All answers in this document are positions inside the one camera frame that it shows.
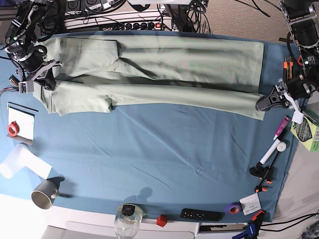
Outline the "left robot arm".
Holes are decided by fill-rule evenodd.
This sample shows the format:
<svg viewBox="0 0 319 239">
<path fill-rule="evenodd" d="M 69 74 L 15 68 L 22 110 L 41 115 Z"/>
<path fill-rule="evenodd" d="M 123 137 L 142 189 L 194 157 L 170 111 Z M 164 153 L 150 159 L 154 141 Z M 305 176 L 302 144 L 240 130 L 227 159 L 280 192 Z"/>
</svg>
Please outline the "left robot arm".
<svg viewBox="0 0 319 239">
<path fill-rule="evenodd" d="M 256 110 L 266 112 L 274 107 L 294 109 L 292 121 L 304 118 L 299 99 L 306 100 L 319 89 L 319 21 L 313 0 L 281 0 L 281 10 L 289 28 L 283 41 L 289 51 L 283 77 L 268 96 L 261 97 Z"/>
</svg>

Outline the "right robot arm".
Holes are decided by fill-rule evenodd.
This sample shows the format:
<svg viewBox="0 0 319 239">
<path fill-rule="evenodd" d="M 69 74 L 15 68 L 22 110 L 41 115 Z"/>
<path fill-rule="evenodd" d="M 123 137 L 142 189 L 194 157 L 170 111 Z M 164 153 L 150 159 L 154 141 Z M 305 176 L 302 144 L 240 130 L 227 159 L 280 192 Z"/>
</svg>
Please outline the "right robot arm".
<svg viewBox="0 0 319 239">
<path fill-rule="evenodd" d="M 27 0 L 18 7 L 1 48 L 7 53 L 7 57 L 2 59 L 11 61 L 16 67 L 16 75 L 9 78 L 12 85 L 4 91 L 32 93 L 35 83 L 46 90 L 55 90 L 52 68 L 62 66 L 62 63 L 47 60 L 47 48 L 41 42 L 56 32 L 59 20 L 55 21 L 54 27 L 45 37 L 38 38 L 35 34 L 36 27 L 45 20 L 53 3 L 53 0 Z"/>
</svg>

